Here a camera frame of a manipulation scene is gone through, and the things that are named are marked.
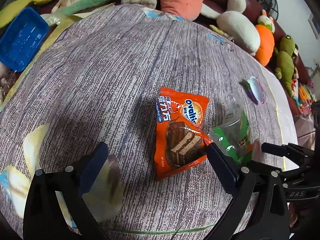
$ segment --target orange snack package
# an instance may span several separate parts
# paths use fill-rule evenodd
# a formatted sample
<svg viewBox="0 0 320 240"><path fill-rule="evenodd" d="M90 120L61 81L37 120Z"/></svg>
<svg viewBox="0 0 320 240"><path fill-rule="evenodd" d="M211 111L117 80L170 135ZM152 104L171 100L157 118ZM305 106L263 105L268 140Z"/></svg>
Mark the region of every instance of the orange snack package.
<svg viewBox="0 0 320 240"><path fill-rule="evenodd" d="M212 141L202 132L209 99L161 88L156 103L156 173L158 179L196 166L206 159L205 144Z"/></svg>

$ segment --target small round container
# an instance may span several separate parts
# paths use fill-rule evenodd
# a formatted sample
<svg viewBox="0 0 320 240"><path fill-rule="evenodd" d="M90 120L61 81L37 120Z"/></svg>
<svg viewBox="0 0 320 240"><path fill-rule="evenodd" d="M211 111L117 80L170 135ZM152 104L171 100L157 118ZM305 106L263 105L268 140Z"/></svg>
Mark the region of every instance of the small round container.
<svg viewBox="0 0 320 240"><path fill-rule="evenodd" d="M256 77L251 76L247 80L247 88L250 97L255 104L264 104L264 92L259 80L256 79Z"/></svg>

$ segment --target maroon couch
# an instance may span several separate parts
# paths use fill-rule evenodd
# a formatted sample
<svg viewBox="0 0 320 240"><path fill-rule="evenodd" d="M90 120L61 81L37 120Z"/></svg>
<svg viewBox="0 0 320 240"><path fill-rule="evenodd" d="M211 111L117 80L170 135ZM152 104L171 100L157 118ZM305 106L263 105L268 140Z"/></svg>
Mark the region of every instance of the maroon couch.
<svg viewBox="0 0 320 240"><path fill-rule="evenodd" d="M204 4L206 4L207 6L209 6L210 8L212 8L213 10L219 12L219 13L223 13L226 9L227 9L227 2L228 0L204 0ZM246 0L247 3L247 8L246 10L243 12L243 14L254 24L257 24L257 20L258 17L261 15L261 11L262 11L262 6L260 5L260 3L258 3L256 0ZM215 21L209 18L206 18L202 15L200 15L197 19L196 22L202 24L202 25L209 25L209 24L214 24L216 25ZM284 32L284 30L280 27L280 25L274 21L275 27L276 27L276 31L274 33L274 38L275 38L275 44L278 47L279 42L281 41L282 37L286 34ZM296 57L294 59L294 63L295 66L298 69L299 72L299 82L301 82L302 84L307 84L310 81L310 77L308 75L307 69L305 68L300 55L298 57ZM276 68L276 57L275 55L273 55L273 57L271 58L269 64L266 66L266 68L272 72L274 72L274 69ZM290 106L290 110L292 112L292 115L299 115L300 114L300 110L295 102L294 99L292 99L287 91L284 89L287 98L288 98L288 102L289 102L289 106Z"/></svg>

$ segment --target blue tray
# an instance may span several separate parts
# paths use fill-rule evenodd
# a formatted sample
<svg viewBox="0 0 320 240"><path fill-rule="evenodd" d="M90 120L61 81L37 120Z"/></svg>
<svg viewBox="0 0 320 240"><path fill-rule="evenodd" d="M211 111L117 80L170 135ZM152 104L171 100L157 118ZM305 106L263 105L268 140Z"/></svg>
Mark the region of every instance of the blue tray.
<svg viewBox="0 0 320 240"><path fill-rule="evenodd" d="M0 61L12 70L23 71L48 32L45 20L31 7L24 8L0 40Z"/></svg>

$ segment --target transparent plastic bag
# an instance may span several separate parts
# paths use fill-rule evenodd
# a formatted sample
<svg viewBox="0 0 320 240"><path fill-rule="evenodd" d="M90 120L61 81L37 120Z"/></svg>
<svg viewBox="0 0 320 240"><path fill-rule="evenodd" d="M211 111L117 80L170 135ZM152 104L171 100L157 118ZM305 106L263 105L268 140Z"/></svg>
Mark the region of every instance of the transparent plastic bag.
<svg viewBox="0 0 320 240"><path fill-rule="evenodd" d="M250 125L237 92L230 95L229 107L222 125L212 128L209 136L222 152L241 163L248 153Z"/></svg>

